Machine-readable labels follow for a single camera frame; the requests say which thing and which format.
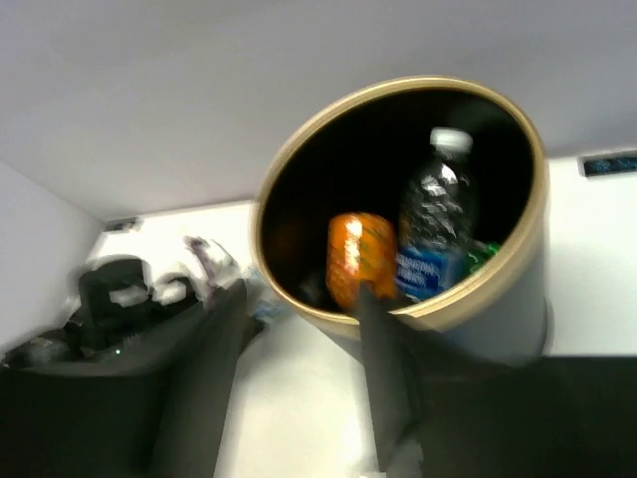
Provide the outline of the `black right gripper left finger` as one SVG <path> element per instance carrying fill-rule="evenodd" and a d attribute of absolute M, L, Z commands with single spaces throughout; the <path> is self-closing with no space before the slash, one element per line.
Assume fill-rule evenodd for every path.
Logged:
<path fill-rule="evenodd" d="M 243 281 L 104 362 L 1 371 L 5 477 L 210 477 L 247 319 Z"/>

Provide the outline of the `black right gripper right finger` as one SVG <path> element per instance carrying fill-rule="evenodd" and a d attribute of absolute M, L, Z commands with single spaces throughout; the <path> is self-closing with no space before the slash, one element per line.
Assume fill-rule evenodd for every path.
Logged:
<path fill-rule="evenodd" d="M 635 475 L 635 358 L 479 358 L 413 330 L 368 287 L 357 318 L 383 475 Z"/>

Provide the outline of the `green plastic soda bottle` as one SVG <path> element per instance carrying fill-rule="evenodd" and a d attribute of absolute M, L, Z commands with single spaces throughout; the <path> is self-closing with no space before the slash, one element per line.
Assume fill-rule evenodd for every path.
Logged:
<path fill-rule="evenodd" d="M 494 242 L 473 241 L 466 256 L 466 268 L 469 275 L 480 270 L 501 249 L 501 245 Z"/>

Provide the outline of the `clear bottle blue label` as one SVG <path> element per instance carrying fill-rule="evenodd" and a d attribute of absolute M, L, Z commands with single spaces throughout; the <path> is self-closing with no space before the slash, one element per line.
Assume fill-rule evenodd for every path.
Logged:
<path fill-rule="evenodd" d="M 472 138 L 459 129 L 435 127 L 430 145 L 428 158 L 406 183 L 399 210 L 395 282 L 414 303 L 463 280 L 478 222 Z"/>

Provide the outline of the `orange plastic bottle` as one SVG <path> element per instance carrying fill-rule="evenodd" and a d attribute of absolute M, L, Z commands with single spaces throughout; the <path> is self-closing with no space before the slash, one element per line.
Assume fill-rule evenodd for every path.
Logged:
<path fill-rule="evenodd" d="M 325 284 L 344 310 L 366 283 L 380 299 L 396 297 L 397 239 L 392 224 L 371 213 L 344 213 L 328 224 Z"/>

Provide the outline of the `small bottle green-blue label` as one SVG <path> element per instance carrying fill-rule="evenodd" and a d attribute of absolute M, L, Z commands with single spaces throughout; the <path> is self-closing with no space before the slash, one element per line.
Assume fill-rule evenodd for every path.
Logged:
<path fill-rule="evenodd" d="M 256 267 L 251 266 L 246 270 L 245 283 L 248 292 L 248 311 L 252 318 L 271 326 L 287 314 L 285 305 Z"/>

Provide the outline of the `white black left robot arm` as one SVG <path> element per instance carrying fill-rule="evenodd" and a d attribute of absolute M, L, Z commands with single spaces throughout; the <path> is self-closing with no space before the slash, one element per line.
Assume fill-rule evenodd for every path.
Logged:
<path fill-rule="evenodd" d="M 108 256 L 78 277 L 80 304 L 64 325 L 8 352 L 1 364 L 27 368 L 54 362 L 92 360 L 199 302 L 189 275 L 167 273 L 156 281 L 136 256 Z"/>

